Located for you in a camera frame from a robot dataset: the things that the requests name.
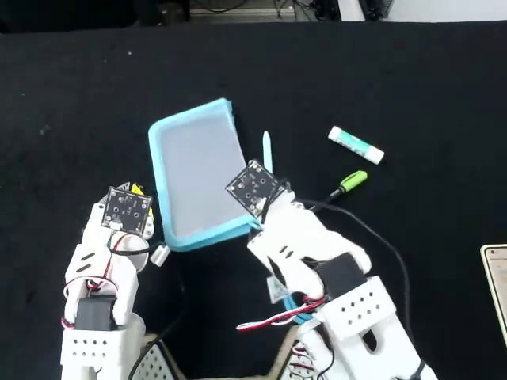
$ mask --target glue stick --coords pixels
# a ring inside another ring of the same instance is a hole
[[[339,127],[332,127],[327,137],[374,164],[378,165],[382,160],[383,152],[380,149],[358,139],[356,136],[352,136]]]

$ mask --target white robotic hand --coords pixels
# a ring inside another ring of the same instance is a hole
[[[325,228],[313,212],[295,201],[290,189],[271,200],[279,184],[257,204],[248,196],[273,178],[267,175],[252,161],[228,191],[261,220],[261,232],[249,242],[249,250],[289,293],[304,295],[307,305],[295,312],[316,311],[314,320],[301,326],[299,340],[321,371],[318,380],[436,380],[402,327],[380,278],[366,276],[372,264],[360,246]],[[283,324],[280,318],[291,315],[281,313],[237,329]],[[329,347],[314,330],[319,324]]]
[[[153,217],[141,235],[120,232],[103,226],[106,206],[93,205],[65,274],[62,380],[125,380],[144,344],[145,325],[132,307],[137,273],[152,250],[147,239],[154,233]],[[161,245],[151,260],[160,266],[168,254]]]

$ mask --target white plastic clip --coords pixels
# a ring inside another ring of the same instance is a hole
[[[160,245],[151,255],[150,261],[158,267],[161,267],[166,262],[170,252],[171,250],[168,245]]]

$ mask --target circuit board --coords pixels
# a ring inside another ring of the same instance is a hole
[[[102,226],[142,235],[153,198],[110,187]]]
[[[273,202],[284,191],[284,187],[257,160],[252,160],[226,190],[254,217],[262,213],[259,202],[271,197]]]

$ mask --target light blue tablet case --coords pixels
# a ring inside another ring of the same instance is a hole
[[[231,103],[218,99],[148,131],[166,243],[189,251],[248,234],[257,224],[225,190],[246,167]]]

